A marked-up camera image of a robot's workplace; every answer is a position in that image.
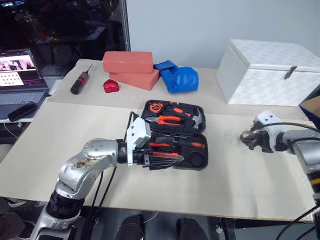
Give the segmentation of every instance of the tool kit case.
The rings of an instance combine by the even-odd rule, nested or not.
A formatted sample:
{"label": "tool kit case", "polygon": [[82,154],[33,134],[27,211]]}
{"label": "tool kit case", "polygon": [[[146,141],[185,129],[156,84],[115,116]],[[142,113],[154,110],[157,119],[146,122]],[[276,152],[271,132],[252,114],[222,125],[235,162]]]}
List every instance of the tool kit case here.
{"label": "tool kit case", "polygon": [[208,143],[202,107],[186,103],[149,100],[141,117],[150,124],[152,151],[183,156],[175,169],[202,170],[208,165]]}

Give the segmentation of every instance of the white box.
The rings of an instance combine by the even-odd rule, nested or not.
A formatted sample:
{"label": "white box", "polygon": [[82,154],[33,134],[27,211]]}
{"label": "white box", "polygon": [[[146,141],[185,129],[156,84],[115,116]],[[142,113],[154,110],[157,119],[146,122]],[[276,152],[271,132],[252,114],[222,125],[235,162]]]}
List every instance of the white box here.
{"label": "white box", "polygon": [[320,84],[320,58],[295,43],[231,39],[216,78],[228,104],[298,106]]}

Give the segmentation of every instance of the black screwdriver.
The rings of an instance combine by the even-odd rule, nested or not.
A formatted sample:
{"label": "black screwdriver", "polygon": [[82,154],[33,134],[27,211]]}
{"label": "black screwdriver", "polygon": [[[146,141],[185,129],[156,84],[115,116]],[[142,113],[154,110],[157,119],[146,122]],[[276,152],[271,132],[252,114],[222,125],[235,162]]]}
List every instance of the black screwdriver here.
{"label": "black screwdriver", "polygon": [[92,66],[93,66],[93,64],[91,64],[91,66],[89,67],[89,69],[87,71],[83,71],[80,74],[80,76],[77,78],[77,80],[75,80],[74,84],[70,88],[71,93],[77,95],[81,92],[82,88],[85,86],[85,84],[88,81],[89,70],[91,69]]}

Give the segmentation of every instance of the pink foam brick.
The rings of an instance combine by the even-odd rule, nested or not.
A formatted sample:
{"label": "pink foam brick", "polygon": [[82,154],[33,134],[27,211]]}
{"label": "pink foam brick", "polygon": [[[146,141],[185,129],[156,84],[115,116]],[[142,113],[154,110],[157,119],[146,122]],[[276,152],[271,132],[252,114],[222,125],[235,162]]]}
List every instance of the pink foam brick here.
{"label": "pink foam brick", "polygon": [[108,73],[152,73],[152,52],[149,51],[106,51],[102,65]]}
{"label": "pink foam brick", "polygon": [[151,90],[159,79],[159,71],[154,69],[152,73],[114,73],[110,72],[112,80],[129,84],[137,88]]}

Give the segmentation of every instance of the black remote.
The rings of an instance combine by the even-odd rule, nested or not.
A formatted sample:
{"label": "black remote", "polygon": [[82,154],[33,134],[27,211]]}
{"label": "black remote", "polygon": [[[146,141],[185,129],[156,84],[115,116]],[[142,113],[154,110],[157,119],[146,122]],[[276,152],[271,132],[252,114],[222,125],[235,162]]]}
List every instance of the black remote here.
{"label": "black remote", "polygon": [[17,110],[14,110],[13,112],[10,112],[8,114],[8,118],[11,122],[14,122],[18,119],[23,118],[24,116],[33,113],[35,110],[37,110],[37,105],[32,103],[28,103],[26,105],[23,105],[22,107],[19,107]]}

